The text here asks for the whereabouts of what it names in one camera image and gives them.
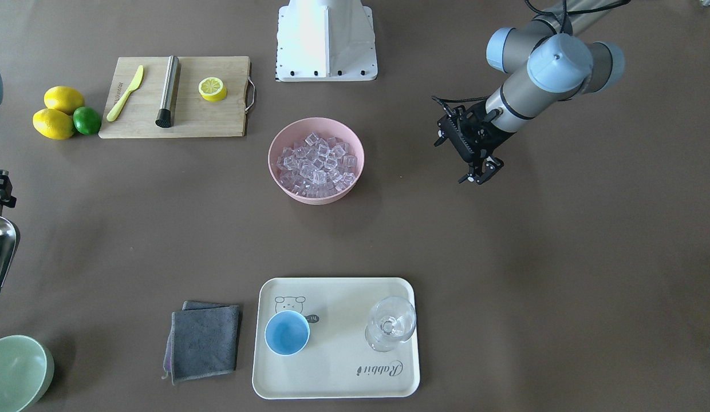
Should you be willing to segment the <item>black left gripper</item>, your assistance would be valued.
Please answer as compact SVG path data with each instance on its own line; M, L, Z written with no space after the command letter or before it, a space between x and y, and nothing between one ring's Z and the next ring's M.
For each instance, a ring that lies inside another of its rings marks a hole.
M436 101L444 110L444 116L437 121L438 138L434 146L449 141L461 159L467 164L468 172L458 180L481 185L488 182L504 166L504 162L494 156L512 132L505 132L494 125L503 114L503 109L486 109L485 101Z

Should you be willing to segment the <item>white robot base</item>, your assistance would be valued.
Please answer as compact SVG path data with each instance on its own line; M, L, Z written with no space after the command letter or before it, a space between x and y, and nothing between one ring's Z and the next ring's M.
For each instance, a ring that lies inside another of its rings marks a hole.
M360 1L290 1L278 10L275 80L378 77L373 11Z

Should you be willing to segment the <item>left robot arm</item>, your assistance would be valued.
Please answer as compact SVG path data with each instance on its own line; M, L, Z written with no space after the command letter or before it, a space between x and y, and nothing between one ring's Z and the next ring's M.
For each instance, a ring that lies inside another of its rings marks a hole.
M486 47L492 68L508 75L490 96L449 100L435 145L449 141L468 171L461 178L483 184L503 167L494 151L555 102L608 89L622 78L625 56L610 42L585 43L578 35L624 1L562 1L535 13L522 29L503 27Z

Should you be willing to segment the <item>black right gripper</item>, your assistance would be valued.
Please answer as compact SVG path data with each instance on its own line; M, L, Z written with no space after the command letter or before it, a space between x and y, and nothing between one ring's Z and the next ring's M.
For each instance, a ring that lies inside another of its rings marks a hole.
M12 195L13 186L10 182L9 172L0 169L0 216L4 208L15 208L17 198Z

